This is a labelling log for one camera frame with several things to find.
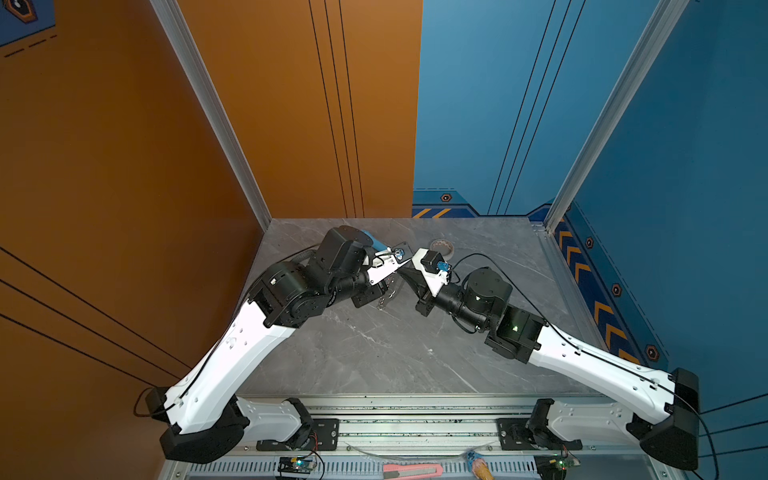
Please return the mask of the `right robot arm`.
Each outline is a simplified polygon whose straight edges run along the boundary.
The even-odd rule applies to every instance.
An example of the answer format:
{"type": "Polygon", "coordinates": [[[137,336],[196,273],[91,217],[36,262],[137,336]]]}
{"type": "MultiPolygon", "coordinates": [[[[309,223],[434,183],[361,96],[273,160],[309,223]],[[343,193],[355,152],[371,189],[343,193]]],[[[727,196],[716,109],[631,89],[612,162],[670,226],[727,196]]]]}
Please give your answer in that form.
{"type": "Polygon", "coordinates": [[[438,308],[485,334],[486,345],[502,357],[557,372],[617,401],[631,413],[625,432],[646,454],[679,470],[698,469],[699,439],[709,430],[695,373],[645,367],[579,340],[511,305],[513,284],[488,267],[459,284],[442,270],[405,267],[399,274],[417,295],[416,309],[423,316],[438,308]]]}

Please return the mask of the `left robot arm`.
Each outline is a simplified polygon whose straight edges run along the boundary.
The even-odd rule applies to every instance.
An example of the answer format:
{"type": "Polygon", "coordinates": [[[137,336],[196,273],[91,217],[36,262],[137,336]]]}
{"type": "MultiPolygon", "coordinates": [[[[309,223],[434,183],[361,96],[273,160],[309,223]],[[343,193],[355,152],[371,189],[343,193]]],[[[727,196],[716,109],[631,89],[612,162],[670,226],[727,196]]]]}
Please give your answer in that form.
{"type": "Polygon", "coordinates": [[[241,441],[274,441],[293,450],[312,446],[313,419],[300,400],[258,403],[237,391],[307,320],[343,300],[362,307],[382,297],[386,278],[406,258],[403,249],[342,225],[265,269],[189,374],[173,386],[148,390],[148,417],[167,427],[160,438],[165,458],[206,464],[241,441]]]}

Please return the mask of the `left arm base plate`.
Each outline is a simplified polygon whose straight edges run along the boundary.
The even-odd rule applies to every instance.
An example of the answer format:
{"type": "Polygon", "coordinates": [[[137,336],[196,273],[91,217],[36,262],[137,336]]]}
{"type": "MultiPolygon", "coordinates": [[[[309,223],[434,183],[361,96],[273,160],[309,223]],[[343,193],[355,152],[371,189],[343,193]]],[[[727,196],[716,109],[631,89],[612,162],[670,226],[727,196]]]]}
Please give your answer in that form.
{"type": "Polygon", "coordinates": [[[335,451],[339,440],[340,420],[338,418],[320,418],[312,421],[310,427],[300,431],[286,442],[261,440],[256,443],[260,452],[288,451],[335,451]]]}

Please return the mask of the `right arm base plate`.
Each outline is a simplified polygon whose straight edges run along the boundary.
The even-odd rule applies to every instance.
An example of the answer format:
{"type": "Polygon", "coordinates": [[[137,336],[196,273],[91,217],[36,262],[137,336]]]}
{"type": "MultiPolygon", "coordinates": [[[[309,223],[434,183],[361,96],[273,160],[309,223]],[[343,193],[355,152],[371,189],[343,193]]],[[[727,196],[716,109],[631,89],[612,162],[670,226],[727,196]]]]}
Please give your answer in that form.
{"type": "Polygon", "coordinates": [[[556,452],[579,451],[581,440],[565,441],[547,426],[528,426],[523,418],[499,418],[496,420],[497,436],[503,451],[547,450],[556,452]]]}

